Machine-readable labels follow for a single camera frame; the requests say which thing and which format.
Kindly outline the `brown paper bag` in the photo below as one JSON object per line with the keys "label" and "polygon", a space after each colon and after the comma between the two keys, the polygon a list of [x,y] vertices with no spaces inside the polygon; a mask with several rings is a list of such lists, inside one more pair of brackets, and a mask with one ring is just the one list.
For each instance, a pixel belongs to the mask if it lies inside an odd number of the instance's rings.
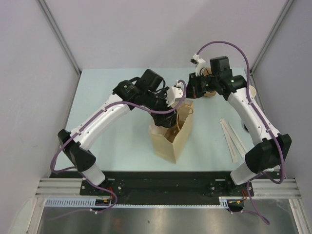
{"label": "brown paper bag", "polygon": [[158,127],[154,121],[149,126],[154,153],[160,158],[175,164],[186,145],[193,128],[194,107],[192,100],[185,100],[177,109],[175,126]]}

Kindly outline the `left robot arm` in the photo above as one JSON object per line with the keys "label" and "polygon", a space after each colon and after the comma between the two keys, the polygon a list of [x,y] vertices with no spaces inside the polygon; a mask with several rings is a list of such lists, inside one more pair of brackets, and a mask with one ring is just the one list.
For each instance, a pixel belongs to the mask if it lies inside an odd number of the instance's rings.
{"label": "left robot arm", "polygon": [[183,97],[182,83],[166,86],[163,77],[151,69],[142,76],[121,81],[105,103],[78,127],[58,133],[61,150],[78,172],[91,182],[91,190],[97,195],[108,189],[105,175],[96,163],[90,148],[97,138],[117,119],[141,107],[151,115],[156,126],[171,128],[176,124],[177,111],[174,102]]}

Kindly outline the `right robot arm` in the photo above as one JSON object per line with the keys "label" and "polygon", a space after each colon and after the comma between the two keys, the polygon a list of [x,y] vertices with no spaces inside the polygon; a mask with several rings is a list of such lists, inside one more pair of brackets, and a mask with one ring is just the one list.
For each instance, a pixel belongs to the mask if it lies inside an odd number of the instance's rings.
{"label": "right robot arm", "polygon": [[264,115],[251,96],[246,79],[233,75],[227,56],[210,60],[211,74],[204,75],[206,61],[195,54],[191,58],[195,72],[189,75],[186,97],[200,98],[205,92],[215,91],[236,110],[246,126],[254,147],[245,154],[245,161],[230,173],[231,180],[226,181],[225,191],[237,195],[242,191],[242,184],[253,179],[265,170],[279,165],[281,174],[285,172],[285,159],[292,139],[288,134],[281,134]]}

